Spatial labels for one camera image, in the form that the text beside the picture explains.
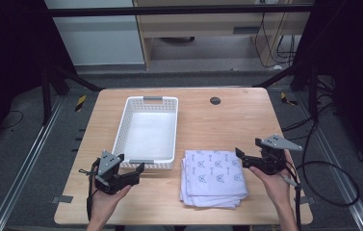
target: white cabinet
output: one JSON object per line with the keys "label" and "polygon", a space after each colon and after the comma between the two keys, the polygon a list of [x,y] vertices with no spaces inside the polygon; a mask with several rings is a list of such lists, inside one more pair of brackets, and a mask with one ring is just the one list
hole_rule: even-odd
{"label": "white cabinet", "polygon": [[[133,7],[131,0],[45,0],[49,9]],[[144,64],[135,16],[55,17],[73,64]]]}

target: white plastic basket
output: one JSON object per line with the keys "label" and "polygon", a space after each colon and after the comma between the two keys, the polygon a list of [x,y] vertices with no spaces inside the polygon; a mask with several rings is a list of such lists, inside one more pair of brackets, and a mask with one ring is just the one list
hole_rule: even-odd
{"label": "white plastic basket", "polygon": [[113,147],[124,154],[123,168],[172,169],[175,155],[178,99],[167,96],[127,98]]}

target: folded cloth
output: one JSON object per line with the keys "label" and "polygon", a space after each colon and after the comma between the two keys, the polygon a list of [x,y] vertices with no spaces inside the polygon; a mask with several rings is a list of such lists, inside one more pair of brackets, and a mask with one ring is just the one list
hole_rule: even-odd
{"label": "folded cloth", "polygon": [[181,169],[180,199],[187,205],[235,208],[248,195],[234,152],[187,150]]}

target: tabletop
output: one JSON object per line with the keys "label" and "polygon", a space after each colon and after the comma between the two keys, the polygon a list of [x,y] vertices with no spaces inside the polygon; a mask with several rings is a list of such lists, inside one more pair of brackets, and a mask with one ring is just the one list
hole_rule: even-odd
{"label": "tabletop", "polygon": [[[59,224],[86,224],[88,178],[79,169],[90,169],[103,150],[112,151],[126,100],[130,96],[178,98],[178,121],[173,169],[146,169],[140,184],[118,203],[111,224],[278,224],[277,213],[262,182],[244,168],[249,195],[236,209],[197,208],[179,199],[181,160],[185,150],[230,150],[259,156],[256,138],[282,136],[272,102],[265,89],[191,88],[119,89],[99,93],[91,118],[67,179],[64,195],[55,214]],[[210,102],[212,97],[220,104]],[[295,190],[291,187],[291,197]],[[300,205],[301,222],[313,219],[308,204]]]}

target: black horizontal bar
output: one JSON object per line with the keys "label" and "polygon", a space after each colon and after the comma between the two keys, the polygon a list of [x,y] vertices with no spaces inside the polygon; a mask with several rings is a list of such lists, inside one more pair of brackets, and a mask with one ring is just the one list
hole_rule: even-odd
{"label": "black horizontal bar", "polygon": [[299,13],[327,10],[331,6],[314,4],[273,4],[273,5],[223,5],[223,6],[168,6],[168,7],[128,7],[90,9],[50,9],[48,11],[25,12],[52,17],[72,16],[115,16],[153,14],[195,14],[195,13]]}

